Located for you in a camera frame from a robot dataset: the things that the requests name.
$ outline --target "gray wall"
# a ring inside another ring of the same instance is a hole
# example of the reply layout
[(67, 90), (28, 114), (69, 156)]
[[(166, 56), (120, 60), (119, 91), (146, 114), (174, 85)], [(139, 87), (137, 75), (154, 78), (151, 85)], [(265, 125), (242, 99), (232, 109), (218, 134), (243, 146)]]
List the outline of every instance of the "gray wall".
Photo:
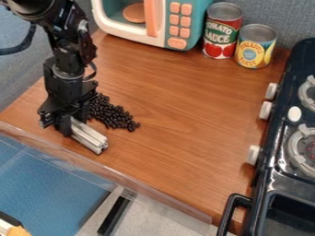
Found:
[[(89, 0), (78, 0), (97, 28)], [(0, 48), (19, 44), (29, 29), (29, 23), (0, 6)], [(52, 54), (46, 33), (38, 27), (31, 46), (24, 52), (0, 56), (0, 111), (18, 98), (42, 76), (42, 64)]]
[(315, 37), (314, 0), (227, 0), (226, 2), (242, 8), (245, 24), (262, 23), (276, 29), (279, 37), (278, 46), (291, 48), (302, 39)]

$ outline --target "tomato image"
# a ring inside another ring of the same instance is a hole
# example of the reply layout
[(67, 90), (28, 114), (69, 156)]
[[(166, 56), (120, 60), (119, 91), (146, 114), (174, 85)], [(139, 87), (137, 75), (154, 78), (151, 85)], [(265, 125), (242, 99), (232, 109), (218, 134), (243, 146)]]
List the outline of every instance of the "tomato image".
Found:
[(233, 56), (233, 54), (235, 52), (235, 48), (236, 48), (236, 43), (233, 43), (233, 44), (229, 45), (228, 47), (226, 47), (223, 50), (223, 55), (226, 56), (226, 57)]
[(205, 45), (205, 51), (209, 56), (218, 57), (222, 53), (222, 49), (214, 44), (207, 43)]

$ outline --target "oven handle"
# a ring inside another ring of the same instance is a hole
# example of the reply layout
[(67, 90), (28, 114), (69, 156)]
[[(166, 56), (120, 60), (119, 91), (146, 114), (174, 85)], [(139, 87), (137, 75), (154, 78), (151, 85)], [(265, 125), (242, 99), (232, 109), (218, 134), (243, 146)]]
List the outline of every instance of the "oven handle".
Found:
[(216, 236), (226, 236), (236, 207), (251, 207), (251, 199), (244, 195), (233, 194), (228, 198), (223, 217)]
[(158, 36), (158, 4), (160, 0), (144, 0), (146, 16), (146, 32), (150, 37)]

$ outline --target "stove burner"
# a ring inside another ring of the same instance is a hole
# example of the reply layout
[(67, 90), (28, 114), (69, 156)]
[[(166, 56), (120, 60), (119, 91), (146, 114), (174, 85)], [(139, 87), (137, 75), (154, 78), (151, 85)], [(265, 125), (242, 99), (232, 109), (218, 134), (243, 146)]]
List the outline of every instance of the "stove burner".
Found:
[(301, 100), (303, 106), (311, 109), (315, 112), (315, 100), (310, 96), (309, 92), (315, 89), (315, 77), (313, 75), (308, 76), (304, 84), (298, 89), (298, 97)]
[(304, 174), (315, 178), (315, 128), (301, 124), (288, 140), (290, 162)]

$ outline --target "black stove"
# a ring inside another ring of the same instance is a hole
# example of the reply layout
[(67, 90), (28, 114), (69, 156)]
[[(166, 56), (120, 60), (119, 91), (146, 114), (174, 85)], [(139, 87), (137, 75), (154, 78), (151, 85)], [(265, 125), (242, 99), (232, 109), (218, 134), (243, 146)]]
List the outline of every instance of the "black stove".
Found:
[(292, 50), (280, 84), (271, 84), (261, 118), (269, 125), (255, 165), (252, 197), (233, 194), (217, 235), (226, 235), (236, 207), (247, 216), (240, 235), (315, 235), (315, 38)]

